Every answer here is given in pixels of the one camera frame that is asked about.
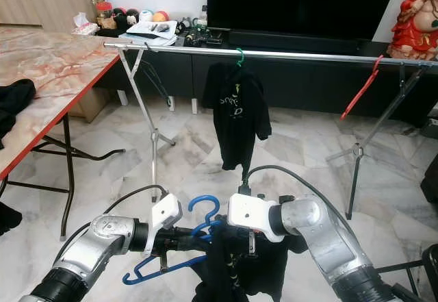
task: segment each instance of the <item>black cloth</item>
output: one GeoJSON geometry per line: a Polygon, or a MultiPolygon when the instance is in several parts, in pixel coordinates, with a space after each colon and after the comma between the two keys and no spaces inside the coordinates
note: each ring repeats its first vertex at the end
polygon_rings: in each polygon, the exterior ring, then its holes
{"type": "Polygon", "coordinates": [[[247,257],[248,230],[228,225],[214,227],[207,259],[192,266],[202,279],[192,302],[247,302],[247,294],[259,292],[269,294],[274,302],[279,302],[287,251],[302,253],[306,250],[306,242],[301,236],[287,236],[274,244],[263,234],[256,234],[257,257],[247,257]]]}
{"type": "Polygon", "coordinates": [[[429,203],[438,203],[438,155],[424,173],[421,187],[429,203]]]}
{"type": "Polygon", "coordinates": [[[255,74],[232,64],[210,66],[203,107],[214,110],[224,170],[241,164],[248,172],[255,134],[265,140],[272,133],[263,86],[255,74]]]}
{"type": "Polygon", "coordinates": [[[9,86],[0,86],[0,149],[4,137],[15,124],[15,115],[25,109],[35,96],[35,86],[30,79],[20,79],[9,86]]]}
{"type": "Polygon", "coordinates": [[[22,218],[20,212],[0,203],[0,236],[19,225],[22,218]]]}

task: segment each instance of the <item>clothes rack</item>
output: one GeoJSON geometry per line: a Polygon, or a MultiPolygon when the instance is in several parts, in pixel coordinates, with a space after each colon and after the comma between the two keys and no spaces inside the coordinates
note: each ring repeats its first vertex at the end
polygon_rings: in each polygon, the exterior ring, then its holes
{"type": "MultiPolygon", "coordinates": [[[[138,64],[140,63],[141,57],[143,55],[144,50],[153,51],[153,52],[170,52],[170,53],[184,53],[184,54],[198,54],[198,55],[221,55],[221,56],[242,56],[242,52],[233,49],[209,49],[209,48],[198,48],[198,47],[150,47],[146,45],[135,45],[130,43],[114,43],[114,42],[106,42],[105,47],[111,49],[117,49],[120,58],[123,62],[125,70],[128,74],[129,81],[134,89],[140,107],[142,111],[151,125],[153,132],[156,130],[156,134],[160,138],[163,138],[168,143],[173,142],[169,140],[158,132],[153,126],[152,118],[149,115],[147,107],[143,103],[140,93],[138,93],[138,89],[136,83],[133,79],[137,69],[138,64]],[[132,71],[129,70],[129,66],[125,59],[124,51],[126,50],[138,50],[136,62],[132,71]]],[[[374,64],[378,58],[377,57],[359,57],[359,56],[349,56],[349,55],[327,55],[327,54],[315,54],[315,53],[292,53],[292,52],[273,52],[273,51],[243,51],[243,54],[246,58],[260,58],[260,59],[277,59],[277,60],[304,60],[304,61],[321,61],[321,62],[352,62],[356,64],[374,64]]],[[[348,150],[342,151],[341,153],[337,153],[330,157],[327,157],[327,161],[334,160],[336,158],[343,157],[348,154],[352,154],[355,158],[355,169],[352,175],[352,186],[350,192],[350,200],[348,202],[348,209],[346,211],[346,218],[348,220],[352,217],[352,210],[354,206],[357,180],[359,175],[359,167],[360,161],[364,154],[365,146],[371,141],[374,135],[379,131],[381,125],[394,113],[397,107],[403,102],[405,97],[412,91],[412,89],[416,86],[418,81],[421,79],[422,75],[430,68],[438,66],[438,62],[432,61],[422,61],[422,60],[405,60],[405,59],[393,59],[393,58],[383,58],[380,60],[380,65],[386,64],[391,66],[398,66],[400,69],[400,92],[394,98],[394,100],[389,104],[387,109],[383,112],[381,117],[377,120],[376,124],[373,126],[369,134],[358,143],[355,143],[348,150]],[[417,70],[408,78],[405,79],[405,68],[407,66],[416,67],[417,70]]],[[[153,148],[153,183],[155,184],[155,176],[156,176],[156,142],[153,139],[153,143],[155,143],[155,148],[153,148]]]]}

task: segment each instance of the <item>white marble tile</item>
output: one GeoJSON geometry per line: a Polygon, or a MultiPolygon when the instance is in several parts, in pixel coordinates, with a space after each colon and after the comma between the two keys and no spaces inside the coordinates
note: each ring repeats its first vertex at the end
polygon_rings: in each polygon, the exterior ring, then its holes
{"type": "Polygon", "coordinates": [[[438,140],[425,138],[411,158],[411,164],[426,170],[438,154],[438,140]]]}
{"type": "Polygon", "coordinates": [[[438,231],[415,221],[403,213],[397,213],[391,221],[399,239],[438,242],[438,231]]]}
{"type": "MultiPolygon", "coordinates": [[[[221,205],[220,213],[226,214],[227,200],[240,185],[242,168],[221,169],[222,159],[211,111],[201,109],[200,114],[194,116],[190,101],[178,100],[177,111],[170,113],[161,99],[147,99],[147,102],[160,131],[177,141],[175,147],[160,144],[158,182],[176,194],[181,202],[184,218],[178,226],[193,227],[203,222],[211,203],[199,203],[193,212],[187,211],[189,201],[201,194],[216,195],[221,205]]],[[[332,114],[281,108],[270,110],[270,116],[274,135],[262,142],[256,139],[251,167],[284,166],[320,189],[344,213],[351,188],[352,157],[348,155],[328,164],[325,157],[350,148],[356,142],[353,134],[366,134],[376,119],[349,116],[340,122],[338,116],[332,114]]],[[[100,214],[117,198],[151,183],[150,132],[134,101],[127,107],[109,104],[90,124],[72,118],[70,127],[73,144],[85,152],[101,155],[120,147],[126,148],[127,152],[103,162],[74,159],[76,193],[68,220],[68,234],[100,214]]],[[[425,202],[418,188],[427,163],[431,161],[428,154],[436,154],[438,145],[434,140],[415,134],[403,135],[408,127],[396,121],[385,123],[382,133],[367,151],[372,157],[367,155],[362,159],[359,172],[357,212],[351,225],[377,266],[415,259],[420,250],[438,240],[431,227],[438,221],[437,212],[425,202]]],[[[51,134],[62,139],[61,128],[57,125],[51,134]]],[[[65,158],[30,155],[11,178],[66,186],[65,158]]],[[[266,199],[272,200],[282,194],[300,196],[307,192],[296,180],[276,170],[255,173],[250,185],[253,195],[264,193],[266,199]]],[[[0,237],[0,301],[18,301],[43,278],[61,246],[58,239],[66,196],[8,187],[1,201],[23,213],[23,223],[0,237]]],[[[151,194],[145,191],[118,205],[113,213],[146,221],[150,208],[151,194]]],[[[171,253],[169,264],[190,257],[192,255],[187,253],[171,253]]],[[[191,301],[199,279],[189,269],[137,286],[125,286],[121,281],[123,275],[132,271],[141,259],[139,253],[113,257],[84,301],[191,301]]],[[[289,253],[288,266],[282,301],[337,300],[308,252],[289,253]]],[[[144,273],[156,271],[157,267],[155,262],[147,266],[144,273]]],[[[419,281],[420,293],[427,300],[431,291],[425,274],[418,270],[414,276],[419,281]]],[[[404,272],[383,277],[391,284],[397,281],[409,287],[404,272]]],[[[250,298],[251,302],[271,300],[265,294],[250,298]]]]}
{"type": "Polygon", "coordinates": [[[274,133],[265,143],[264,149],[278,160],[304,165],[302,143],[299,139],[274,133]]]}
{"type": "Polygon", "coordinates": [[[418,131],[416,131],[414,136],[394,134],[394,138],[396,139],[400,150],[403,152],[403,156],[408,160],[412,158],[425,139],[425,137],[420,135],[418,131]]]}

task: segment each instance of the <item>red statue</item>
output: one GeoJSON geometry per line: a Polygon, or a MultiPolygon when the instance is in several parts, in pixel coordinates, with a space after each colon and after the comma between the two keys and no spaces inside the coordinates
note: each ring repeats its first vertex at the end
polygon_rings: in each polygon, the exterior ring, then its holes
{"type": "Polygon", "coordinates": [[[401,5],[394,38],[388,47],[393,58],[434,60],[438,54],[438,0],[406,0],[401,5]]]}

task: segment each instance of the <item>black shirt on hanger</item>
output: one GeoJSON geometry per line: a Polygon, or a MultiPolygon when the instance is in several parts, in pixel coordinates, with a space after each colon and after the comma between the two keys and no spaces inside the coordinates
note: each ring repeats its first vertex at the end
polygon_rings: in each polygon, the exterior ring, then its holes
{"type": "Polygon", "coordinates": [[[272,133],[263,86],[255,74],[232,64],[209,68],[203,107],[214,110],[224,170],[238,164],[245,175],[251,163],[255,134],[265,140],[272,133]]]}

